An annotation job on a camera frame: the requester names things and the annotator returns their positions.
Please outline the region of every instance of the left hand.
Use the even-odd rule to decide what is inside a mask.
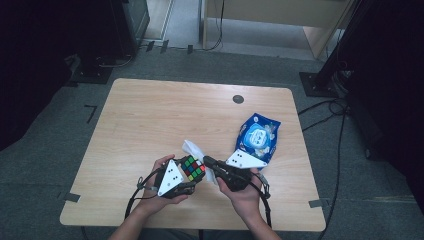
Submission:
[[[175,155],[171,154],[156,160],[155,164],[153,165],[152,172],[155,171],[157,168],[161,167],[162,165],[164,165],[170,159],[173,159],[174,157]],[[156,179],[156,174],[146,182],[146,187],[152,187],[155,183],[155,179]],[[144,189],[143,198],[150,198],[155,195],[157,195],[157,192]],[[142,199],[137,204],[134,210],[140,211],[146,217],[150,217],[151,215],[162,210],[166,205],[178,204],[187,198],[188,198],[187,195],[180,195],[180,196],[174,197],[173,199],[167,199],[167,198],[163,198],[159,196],[156,196],[150,199]]]

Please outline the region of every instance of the plastic bag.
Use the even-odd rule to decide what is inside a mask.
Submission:
[[[277,145],[281,122],[253,114],[240,127],[235,150],[240,149],[266,163],[271,161]]]

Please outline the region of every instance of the rubik's cube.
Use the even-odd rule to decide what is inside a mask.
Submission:
[[[205,176],[205,165],[191,155],[182,159],[181,169],[190,181],[200,182]]]

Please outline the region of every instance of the right hand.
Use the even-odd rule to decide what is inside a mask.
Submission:
[[[253,174],[258,174],[259,171],[256,168],[250,170]],[[219,190],[225,194],[233,204],[234,210],[243,219],[247,220],[252,217],[260,216],[259,212],[259,193],[251,185],[247,185],[244,190],[238,192],[232,192],[227,184],[221,178],[217,178]],[[252,183],[255,184],[259,189],[262,187],[262,183],[259,178],[252,176]]]

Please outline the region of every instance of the wire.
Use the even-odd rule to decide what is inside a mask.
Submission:
[[[84,237],[84,240],[88,240],[87,233],[85,232],[85,227],[81,227],[82,236]]]
[[[268,200],[266,199],[265,194],[252,182],[249,182],[249,185],[252,186],[254,189],[256,189],[256,191],[258,191],[259,197],[261,197],[262,202],[264,203],[264,206],[265,206],[266,222],[267,222],[268,226],[270,228],[272,228],[271,208],[269,207]]]
[[[314,124],[312,124],[312,125],[310,125],[310,126],[308,126],[308,127],[304,128],[304,129],[302,129],[302,132],[305,132],[305,131],[307,131],[308,129],[313,128],[313,127],[315,127],[316,125],[318,125],[318,124],[320,124],[320,123],[327,122],[330,118],[332,118],[332,117],[334,117],[334,116],[336,116],[336,115],[335,115],[335,114],[332,114],[331,116],[326,117],[326,118],[324,118],[323,120],[320,120],[320,121],[318,121],[318,122],[316,122],[316,123],[314,123]]]
[[[197,48],[197,49],[193,49],[193,51],[204,51],[204,52],[208,52],[208,51],[215,50],[219,45],[222,45],[222,46],[224,45],[224,43],[222,42],[222,35],[223,35],[222,34],[222,20],[223,20],[223,17],[224,17],[224,9],[225,9],[225,0],[222,1],[221,17],[220,17],[220,23],[219,23],[219,25],[218,25],[218,18],[215,18],[215,24],[216,24],[216,27],[217,27],[217,29],[219,31],[219,38],[216,41],[215,45],[213,47],[211,47],[211,48],[208,48],[208,49],[198,49]],[[146,45],[146,44],[140,45],[139,49],[141,49],[143,47],[147,47],[147,46],[149,46],[149,45]],[[186,51],[188,49],[188,48],[182,48],[182,47],[167,47],[167,48],[169,48],[169,49],[177,49],[177,50],[184,50],[184,51]]]
[[[216,41],[216,43],[215,43],[215,45],[212,47],[212,48],[209,48],[209,49],[204,49],[204,51],[211,51],[211,50],[214,50],[215,48],[217,48],[221,43],[222,43],[222,19],[223,19],[223,17],[224,17],[224,8],[225,8],[225,0],[222,0],[222,7],[221,7],[221,19],[220,19],[220,26],[219,26],[219,28],[218,28],[218,31],[219,31],[219,38],[218,38],[218,40]]]
[[[151,197],[147,197],[147,198],[134,198],[135,200],[144,200],[144,199],[152,199],[155,198],[157,196],[157,194],[155,194],[154,196]]]
[[[318,125],[318,124],[320,124],[320,123],[324,123],[324,122],[328,121],[329,119],[331,119],[332,117],[335,117],[335,116],[341,116],[341,115],[343,115],[343,114],[344,114],[344,112],[346,111],[346,106],[343,106],[342,104],[340,104],[340,103],[338,102],[338,101],[340,101],[340,100],[343,100],[343,99],[336,98],[336,99],[333,99],[333,100],[323,101],[323,102],[320,102],[320,103],[314,104],[314,105],[312,105],[311,107],[308,107],[308,108],[306,108],[305,110],[301,111],[301,114],[302,114],[302,113],[304,113],[304,112],[306,112],[306,111],[308,111],[308,110],[311,110],[312,108],[315,108],[315,107],[317,107],[317,106],[319,106],[319,105],[322,105],[322,104],[324,104],[324,103],[329,103],[329,104],[328,104],[328,110],[332,113],[330,116],[328,116],[328,117],[326,117],[326,118],[324,118],[324,119],[322,119],[322,120],[320,120],[320,121],[318,121],[318,122],[316,122],[316,123],[313,123],[312,125],[310,125],[310,126],[308,126],[308,127],[304,128],[304,129],[302,129],[302,132],[305,132],[305,131],[307,131],[308,129],[310,129],[310,128],[312,128],[312,127],[315,127],[316,125]],[[339,111],[334,110],[334,109],[333,109],[333,106],[334,106],[334,105],[336,105],[336,106],[340,107],[340,108],[341,108],[341,110],[339,110]]]
[[[129,62],[131,62],[132,60],[132,56],[127,55],[127,57],[130,57],[126,62],[122,63],[122,64],[117,64],[117,65],[104,65],[104,64],[99,64],[99,67],[105,67],[105,68],[114,68],[114,67],[123,67],[125,65],[127,65]]]
[[[314,108],[316,108],[316,107],[318,107],[318,106],[320,106],[322,104],[331,103],[331,102],[334,102],[334,101],[337,101],[337,100],[341,100],[341,98],[335,98],[335,99],[332,99],[332,100],[326,100],[326,101],[322,101],[322,102],[316,103],[316,104],[314,104],[314,105],[312,105],[310,107],[307,107],[307,108],[303,109],[302,111],[298,112],[297,115],[300,116],[300,115],[304,114],[305,112],[307,112],[307,111],[309,111],[311,109],[314,109]]]
[[[340,148],[341,148],[341,144],[342,144],[342,136],[343,136],[343,128],[344,128],[345,118],[346,118],[346,110],[343,113],[342,126],[340,127],[340,134],[339,134],[339,143],[338,143],[338,146],[337,146],[337,176],[336,176],[336,185],[334,187],[334,196],[333,196],[333,200],[331,201],[331,208],[330,208],[330,212],[328,213],[328,218],[326,220],[325,229],[319,235],[318,240],[321,240],[324,237],[325,233],[327,232],[328,225],[330,224],[331,217],[333,216],[334,206],[336,205],[337,195],[339,193],[339,184],[340,184]]]
[[[134,203],[134,201],[135,201],[135,199],[136,199],[136,198],[135,198],[135,196],[136,196],[136,195],[137,195],[137,193],[140,191],[140,189],[142,189],[142,188],[140,188],[140,187],[138,187],[138,186],[139,186],[139,185],[140,185],[140,186],[144,186],[144,185],[146,184],[146,182],[147,182],[147,181],[149,181],[149,179],[150,179],[151,177],[153,177],[153,175],[155,175],[155,174],[156,174],[156,173],[158,173],[159,171],[163,170],[163,168],[164,168],[164,165],[160,166],[160,167],[159,167],[159,168],[157,168],[155,171],[151,172],[151,173],[149,174],[149,176],[147,176],[147,177],[146,177],[146,179],[144,179],[144,181],[143,181],[143,182],[141,182],[141,183],[140,183],[140,179],[142,179],[142,177],[140,177],[140,178],[139,178],[139,182],[138,182],[138,184],[137,184],[137,190],[135,190],[134,194],[131,196],[130,200],[128,201],[127,209],[125,210],[125,218],[127,218],[127,217],[130,215],[132,205],[133,205],[133,203]]]

